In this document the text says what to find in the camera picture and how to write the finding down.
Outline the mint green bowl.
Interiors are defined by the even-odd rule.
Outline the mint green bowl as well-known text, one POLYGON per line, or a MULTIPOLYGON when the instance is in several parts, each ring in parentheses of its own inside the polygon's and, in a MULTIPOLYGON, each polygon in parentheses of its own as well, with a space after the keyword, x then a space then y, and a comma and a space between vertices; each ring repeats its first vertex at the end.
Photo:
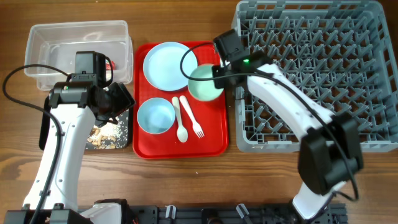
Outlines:
MULTIPOLYGON (((192 78, 212 78, 212 66, 213 64, 203 64, 198 66, 191 73, 192 78)), ((188 90, 190 94, 199 101, 213 101, 221 96, 224 89, 217 89, 213 80, 210 81, 188 81, 188 90)))

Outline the rice and food scraps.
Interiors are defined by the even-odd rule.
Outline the rice and food scraps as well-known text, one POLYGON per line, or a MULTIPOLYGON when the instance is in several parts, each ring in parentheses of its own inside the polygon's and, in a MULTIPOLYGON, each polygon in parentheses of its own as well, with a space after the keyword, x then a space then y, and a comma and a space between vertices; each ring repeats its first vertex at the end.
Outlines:
POLYGON ((122 149, 129 143, 129 127, 125 121, 118 124, 107 123, 101 128, 94 126, 91 130, 85 149, 122 149))

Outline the red snack wrapper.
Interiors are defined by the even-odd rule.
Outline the red snack wrapper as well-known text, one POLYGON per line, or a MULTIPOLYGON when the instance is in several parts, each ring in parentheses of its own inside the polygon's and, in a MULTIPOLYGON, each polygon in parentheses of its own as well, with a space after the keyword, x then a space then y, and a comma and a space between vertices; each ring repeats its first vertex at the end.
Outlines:
POLYGON ((114 64, 114 62, 111 60, 111 61, 106 61, 106 69, 107 70, 114 70, 116 68, 116 66, 115 66, 115 64, 114 64))

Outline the light blue small bowl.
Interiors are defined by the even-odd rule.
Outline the light blue small bowl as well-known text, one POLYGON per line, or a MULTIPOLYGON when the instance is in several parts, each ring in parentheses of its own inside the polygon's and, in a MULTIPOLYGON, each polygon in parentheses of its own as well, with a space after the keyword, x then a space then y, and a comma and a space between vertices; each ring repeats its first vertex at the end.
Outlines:
POLYGON ((165 133, 173 126, 175 117, 171 102, 164 98, 150 98, 137 111, 138 125, 148 134, 165 133))

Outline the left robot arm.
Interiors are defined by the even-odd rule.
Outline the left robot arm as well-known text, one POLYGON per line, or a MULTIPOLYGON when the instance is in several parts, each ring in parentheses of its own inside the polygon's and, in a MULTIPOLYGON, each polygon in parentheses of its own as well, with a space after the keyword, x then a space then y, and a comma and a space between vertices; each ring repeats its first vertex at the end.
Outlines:
POLYGON ((38 173, 21 210, 9 210, 5 223, 135 223, 125 199, 98 200, 79 213, 78 178, 93 126, 115 123, 134 99, 124 84, 58 82, 49 94, 50 121, 38 173))

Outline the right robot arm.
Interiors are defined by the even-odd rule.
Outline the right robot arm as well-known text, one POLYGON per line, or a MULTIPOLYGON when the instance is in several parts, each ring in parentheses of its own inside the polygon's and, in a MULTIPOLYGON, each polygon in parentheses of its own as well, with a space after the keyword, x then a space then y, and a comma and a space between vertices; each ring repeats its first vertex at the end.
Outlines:
POLYGON ((217 88, 246 83, 287 123, 300 143, 298 172, 303 181, 292 205, 302 220, 314 220, 340 188, 351 181, 359 199, 355 173, 363 169, 358 124, 348 113, 334 114, 289 81, 264 52, 220 54, 213 70, 217 88))

